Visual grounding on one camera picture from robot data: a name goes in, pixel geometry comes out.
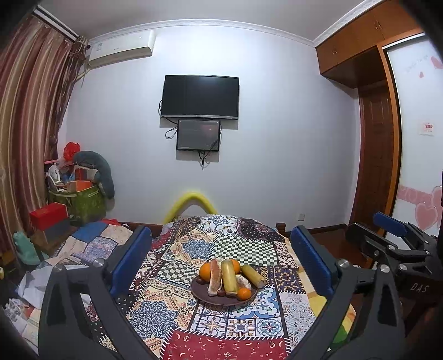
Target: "wooden floor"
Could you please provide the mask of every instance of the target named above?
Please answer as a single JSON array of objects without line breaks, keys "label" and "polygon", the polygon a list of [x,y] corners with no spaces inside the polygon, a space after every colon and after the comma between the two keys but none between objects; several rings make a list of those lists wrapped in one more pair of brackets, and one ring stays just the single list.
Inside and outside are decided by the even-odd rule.
[{"label": "wooden floor", "polygon": [[363,256],[357,246],[346,241],[344,229],[321,232],[313,234],[313,236],[336,259],[346,259],[354,265],[366,267],[368,259]]}]

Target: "curtain rod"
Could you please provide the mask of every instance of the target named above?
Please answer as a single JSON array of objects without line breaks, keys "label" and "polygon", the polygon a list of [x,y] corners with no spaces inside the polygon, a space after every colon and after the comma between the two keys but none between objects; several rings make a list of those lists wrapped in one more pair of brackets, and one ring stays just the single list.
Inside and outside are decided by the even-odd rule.
[{"label": "curtain rod", "polygon": [[55,27],[62,34],[67,36],[69,39],[75,41],[79,37],[79,35],[74,32],[70,27],[67,27],[64,23],[62,23],[59,19],[57,19],[54,15],[52,15],[49,11],[43,8],[40,5],[32,12],[37,17],[41,18],[43,21],[48,22],[50,25]]}]

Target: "black tv screen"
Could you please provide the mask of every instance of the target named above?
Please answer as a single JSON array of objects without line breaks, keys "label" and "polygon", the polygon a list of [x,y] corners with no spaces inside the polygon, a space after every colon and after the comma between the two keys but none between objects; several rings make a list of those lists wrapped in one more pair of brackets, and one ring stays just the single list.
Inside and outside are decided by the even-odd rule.
[{"label": "black tv screen", "polygon": [[220,148],[220,121],[179,120],[177,150],[218,151]]},{"label": "black tv screen", "polygon": [[228,76],[167,75],[161,116],[238,119],[239,81]]}]

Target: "green storage basket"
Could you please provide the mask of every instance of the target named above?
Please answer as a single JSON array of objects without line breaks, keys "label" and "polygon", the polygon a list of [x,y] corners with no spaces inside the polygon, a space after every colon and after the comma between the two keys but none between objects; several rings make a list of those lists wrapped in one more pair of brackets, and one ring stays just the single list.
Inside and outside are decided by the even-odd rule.
[{"label": "green storage basket", "polygon": [[98,186],[77,192],[49,191],[50,203],[65,204],[72,225],[81,226],[106,216],[105,198]]}]

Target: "plate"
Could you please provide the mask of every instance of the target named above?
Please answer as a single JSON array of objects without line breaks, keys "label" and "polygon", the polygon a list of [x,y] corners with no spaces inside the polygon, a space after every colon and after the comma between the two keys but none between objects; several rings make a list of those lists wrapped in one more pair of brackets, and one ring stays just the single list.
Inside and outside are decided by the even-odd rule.
[{"label": "plate", "polygon": [[251,297],[248,300],[239,300],[236,297],[227,297],[227,296],[209,296],[208,288],[209,283],[199,284],[197,282],[198,275],[191,282],[191,292],[192,294],[201,301],[205,303],[218,305],[218,306],[233,306],[233,305],[241,305],[245,304],[248,301],[252,300],[256,295],[258,289],[251,284]]}]

